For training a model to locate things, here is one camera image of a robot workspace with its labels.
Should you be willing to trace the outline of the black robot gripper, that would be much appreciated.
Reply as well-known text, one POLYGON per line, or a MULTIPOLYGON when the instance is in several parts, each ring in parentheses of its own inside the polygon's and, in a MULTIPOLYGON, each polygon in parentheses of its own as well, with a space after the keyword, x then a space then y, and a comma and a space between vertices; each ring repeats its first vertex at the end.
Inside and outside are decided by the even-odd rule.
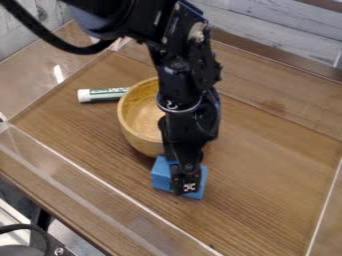
POLYGON ((193 111, 181 114, 169 112, 159 120, 163 165, 170 167, 171 190, 177 195, 199 191, 203 147, 217 139, 219 124, 221 99, 215 89, 202 95, 193 111))

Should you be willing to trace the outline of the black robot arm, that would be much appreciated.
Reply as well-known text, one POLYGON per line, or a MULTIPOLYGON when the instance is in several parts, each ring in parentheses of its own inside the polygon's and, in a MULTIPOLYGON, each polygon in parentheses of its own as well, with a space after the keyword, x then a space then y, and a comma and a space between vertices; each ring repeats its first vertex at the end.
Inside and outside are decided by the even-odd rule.
POLYGON ((83 31, 98 39, 81 47, 58 37, 18 0, 3 7, 31 32, 58 49, 78 55, 103 51, 130 37, 149 48, 158 72, 157 105, 171 191, 197 192, 203 177, 203 147, 218 138, 221 98, 215 84, 222 65, 211 48, 203 11, 189 0, 62 0, 83 31))

